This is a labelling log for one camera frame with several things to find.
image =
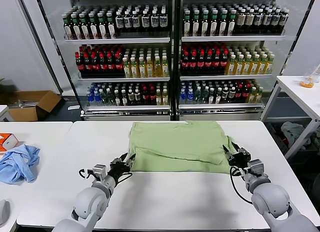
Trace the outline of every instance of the bottle label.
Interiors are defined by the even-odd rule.
[[[74,29],[76,38],[77,38],[78,40],[81,40],[82,38],[81,38],[81,32],[80,32],[79,26],[75,25],[75,26],[73,26],[73,29]]]
[[[254,15],[247,15],[246,17],[245,17],[245,22],[244,22],[244,24],[245,25],[247,25],[247,26],[251,26],[252,24],[253,24],[253,22],[254,22]]]
[[[214,103],[214,97],[213,96],[210,96],[209,97],[209,102],[208,102],[209,104],[213,104]]]
[[[86,40],[89,40],[90,37],[89,37],[89,32],[88,32],[87,26],[82,25],[82,26],[81,26],[81,29],[82,29],[84,38],[85,38]]]
[[[241,69],[242,69],[242,64],[240,63],[240,64],[238,64],[238,66],[236,68],[235,74],[240,75]]]
[[[270,25],[271,19],[272,19],[272,15],[267,15],[267,14],[265,14],[264,17],[263,17],[262,24],[263,24],[264,26]]]
[[[261,15],[261,14],[256,14],[256,15],[254,16],[253,24],[254,24],[255,26],[261,25],[261,23],[262,23],[262,18],[263,18],[263,15]]]
[[[220,100],[221,100],[221,96],[217,96],[217,97],[215,98],[215,103],[216,103],[216,104],[219,104],[219,103],[220,103]]]
[[[140,27],[139,17],[132,17],[132,25],[134,28]]]
[[[234,64],[230,64],[229,65],[229,69],[228,69],[228,75],[231,76],[233,74],[235,65]]]
[[[128,105],[128,101],[126,98],[122,98],[122,102],[123,102],[123,106],[127,106]]]
[[[216,29],[217,29],[217,22],[212,22],[211,28],[210,28],[210,36],[215,36]]]
[[[227,36],[232,36],[234,28],[235,28],[235,22],[231,21],[228,26]]]
[[[71,29],[69,26],[65,26],[64,27],[64,31],[66,33],[66,36],[68,37],[68,40],[72,40],[72,33],[71,33]]]
[[[129,78],[130,77],[130,70],[128,67],[124,67],[124,74],[125,74],[125,77],[126,78]]]
[[[111,39],[115,39],[116,38],[115,26],[113,24],[109,24],[108,28],[109,28]]]
[[[133,78],[137,78],[137,68],[131,67],[131,71],[132,71]]]
[[[221,22],[220,29],[219,29],[219,36],[225,35],[226,25],[227,25],[226,22]]]
[[[140,69],[141,78],[145,78],[146,77],[145,67],[140,66],[139,69]]]
[[[198,36],[199,23],[195,22],[192,26],[192,36]]]
[[[250,75],[254,75],[256,73],[257,67],[258,67],[257,63],[252,65],[252,68],[251,68],[251,71],[250,71]]]
[[[125,27],[125,24],[124,24],[124,18],[118,18],[116,17],[115,18],[115,25],[118,29],[122,29],[123,27]]]
[[[98,32],[97,32],[97,27],[95,25],[90,26],[91,31],[92,31],[92,36],[95,40],[99,39],[98,38]]]
[[[164,77],[169,77],[169,76],[170,76],[167,65],[162,66],[162,70],[163,70],[163,76],[164,76]]]
[[[184,33],[183,33],[183,36],[184,36],[184,37],[189,36],[189,31],[190,31],[190,23],[189,23],[189,22],[184,23]]]
[[[271,25],[276,26],[279,23],[280,15],[273,15],[271,20]]]
[[[245,14],[238,14],[238,18],[236,19],[237,26],[243,26],[245,24],[246,15]]]
[[[159,27],[159,17],[158,16],[151,16],[151,26],[153,28]]]
[[[248,69],[249,69],[250,64],[246,63],[243,67],[243,74],[248,75]]]
[[[208,22],[202,23],[201,36],[206,36],[208,30]]]
[[[119,99],[119,98],[116,98],[116,99],[115,99],[115,103],[116,103],[116,106],[120,106],[120,99]]]
[[[160,16],[160,27],[167,27],[168,26],[168,17],[167,15],[165,16]]]
[[[150,18],[149,17],[142,17],[142,26],[144,28],[150,27]]]
[[[281,15],[280,19],[279,19],[279,25],[280,26],[285,26],[286,22],[287,22],[288,16],[286,15]]]
[[[101,37],[102,39],[107,39],[107,32],[106,32],[106,27],[104,25],[99,25],[99,29],[100,29],[100,32],[101,32]]]
[[[131,17],[124,17],[123,20],[124,20],[124,27],[126,28],[132,27]]]

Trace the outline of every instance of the refrigerator shelf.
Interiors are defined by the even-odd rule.
[[[272,74],[249,74],[249,75],[209,75],[209,76],[181,76],[181,81],[210,81],[210,80],[246,80],[246,79],[268,79]]]

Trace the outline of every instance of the bottle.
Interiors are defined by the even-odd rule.
[[[247,54],[242,63],[241,75],[249,75],[249,67],[251,64],[251,54]]]
[[[163,71],[159,56],[156,56],[154,61],[154,77],[163,77]]]
[[[263,90],[264,90],[264,88],[260,86],[258,93],[256,93],[254,96],[253,103],[261,103],[261,97],[262,97]]]
[[[252,87],[251,92],[249,93],[249,96],[246,98],[246,103],[253,103],[254,99],[256,97],[257,94],[257,88],[256,87]]]
[[[261,27],[261,34],[267,34],[268,28],[272,20],[272,9],[269,9],[267,13],[264,14],[263,20],[262,20],[262,27]]]
[[[227,28],[227,36],[232,36],[233,33],[234,33],[234,29],[235,29],[235,24],[236,24],[236,14],[237,14],[237,11],[235,9],[231,10],[231,13],[230,13],[230,17],[228,19],[228,28]]]
[[[132,18],[130,12],[126,10],[124,12],[125,16],[123,17],[124,28],[127,33],[132,32]]]
[[[260,8],[258,12],[254,15],[253,24],[252,24],[252,34],[261,34],[261,25],[264,18],[263,9]]]
[[[251,34],[251,27],[254,23],[254,9],[251,8],[245,15],[245,21],[244,21],[244,34]]]
[[[221,96],[222,96],[222,88],[218,87],[215,93],[215,104],[220,104]]]
[[[152,11],[151,27],[153,32],[156,32],[159,29],[159,15],[157,14],[156,10]]]
[[[248,69],[249,75],[256,75],[256,70],[257,70],[257,67],[258,67],[259,60],[260,60],[260,55],[259,54],[255,54],[254,55],[254,59],[250,63],[250,66],[249,66],[249,69]]]
[[[225,70],[224,70],[225,75],[228,75],[228,76],[233,75],[234,68],[235,68],[235,59],[236,59],[236,56],[234,54],[232,54],[230,56],[230,60],[228,61],[227,65],[225,67]]]
[[[131,57],[130,61],[131,61],[132,77],[133,77],[133,78],[139,78],[136,59],[135,59],[134,57]]]
[[[62,19],[63,19],[63,28],[66,34],[66,38],[68,40],[73,40],[74,28],[71,26],[71,23],[68,19],[68,15],[64,13],[62,15]]]
[[[261,61],[258,62],[258,71],[257,71],[257,74],[258,75],[263,75],[264,74],[264,70],[265,70],[265,67],[268,63],[268,59],[267,59],[268,55],[267,54],[262,54],[262,58],[261,58]]]
[[[235,87],[231,87],[231,88],[229,89],[229,94],[228,94],[227,103],[231,103],[231,102],[234,100],[235,94],[236,94],[236,88],[235,88]]]
[[[192,36],[198,36],[199,30],[199,10],[193,11],[193,19],[192,19]]]
[[[243,59],[244,59],[244,55],[243,54],[239,54],[238,60],[235,62],[234,65],[234,69],[233,69],[233,75],[240,75],[241,74],[241,70],[242,70],[242,66],[243,66]]]
[[[235,33],[240,35],[244,33],[244,25],[246,21],[246,10],[243,8],[237,15],[236,25],[235,25]]]
[[[275,58],[275,55],[273,53],[271,53],[269,55],[269,60],[266,63],[266,66],[264,67],[264,70],[263,70],[264,75],[271,75],[272,74],[272,65],[274,64],[274,58]]]
[[[163,8],[160,14],[160,28],[162,31],[166,31],[168,29],[168,15],[166,13],[166,9]]]
[[[98,23],[96,22],[95,14],[94,13],[89,13],[89,18],[90,18],[90,29],[92,32],[92,37],[94,40],[99,39],[98,36]]]
[[[218,10],[214,9],[211,14],[211,22],[210,22],[210,36],[215,36],[217,31],[218,24]]]
[[[279,19],[279,23],[278,23],[278,26],[277,26],[277,29],[276,29],[276,33],[281,35],[284,28],[285,28],[285,25],[287,23],[287,20],[289,18],[289,12],[290,10],[289,9],[284,9],[283,12],[281,13],[281,16],[280,16],[280,19]]]
[[[187,96],[186,100],[187,100],[186,103],[188,105],[192,105],[194,103],[194,92],[193,92],[192,88],[189,88],[188,96]]]
[[[209,11],[207,9],[203,10],[202,20],[201,20],[201,36],[207,36],[208,31],[208,14]]]
[[[81,35],[81,31],[80,31],[80,22],[77,18],[77,14],[75,14],[75,13],[71,14],[71,18],[72,18],[73,30],[74,30],[74,34],[75,34],[75,37],[73,37],[73,38],[75,40],[81,40],[82,35]]]
[[[227,10],[222,10],[221,18],[219,19],[219,36],[224,36],[227,26]]]
[[[85,16],[84,13],[80,13],[79,14],[79,18],[80,18],[80,26],[81,26],[81,32],[83,34],[83,38],[85,40],[89,40],[90,39],[90,36],[89,36],[89,23],[87,21],[87,18]]]
[[[235,90],[234,99],[236,103],[241,102],[242,84],[239,84]]]

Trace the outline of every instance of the yellow juice bottle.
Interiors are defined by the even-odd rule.
[[[234,63],[233,75],[240,75],[243,65],[244,55],[239,54],[238,60]]]
[[[267,65],[267,62],[268,62],[268,55],[263,53],[262,54],[262,57],[261,57],[261,61],[260,61],[260,66],[258,65],[259,67],[259,70],[258,70],[258,75],[262,75],[264,73],[264,70],[265,70],[265,67]]]
[[[266,66],[264,67],[264,71],[263,71],[264,75],[270,75],[272,73],[272,65],[274,64],[274,58],[275,58],[275,55],[271,53],[269,55],[269,60],[266,63]]]
[[[154,63],[151,60],[151,56],[146,57],[146,71],[148,74],[148,78],[154,77]]]
[[[230,60],[226,64],[226,67],[225,67],[225,70],[224,70],[224,74],[226,76],[231,76],[233,74],[233,71],[234,71],[234,68],[235,68],[235,59],[236,59],[236,56],[234,54],[232,54],[230,56]]]
[[[245,60],[242,63],[241,75],[248,75],[249,67],[251,63],[251,54],[247,54]]]
[[[154,61],[154,75],[155,77],[163,77],[162,66],[160,63],[160,57],[157,55]]]

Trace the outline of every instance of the white shelf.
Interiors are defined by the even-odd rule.
[[[169,37],[159,38],[106,38],[106,39],[70,39],[65,40],[66,44],[85,45],[85,44],[151,44],[169,43]]]
[[[212,76],[180,76],[181,81],[209,81],[209,80],[245,80],[272,78],[272,74],[252,75],[212,75]]]
[[[169,81],[170,77],[152,77],[152,78],[78,78],[80,82],[159,82]]]
[[[233,36],[188,36],[182,37],[182,42],[208,41],[282,41],[285,35],[233,35]]]

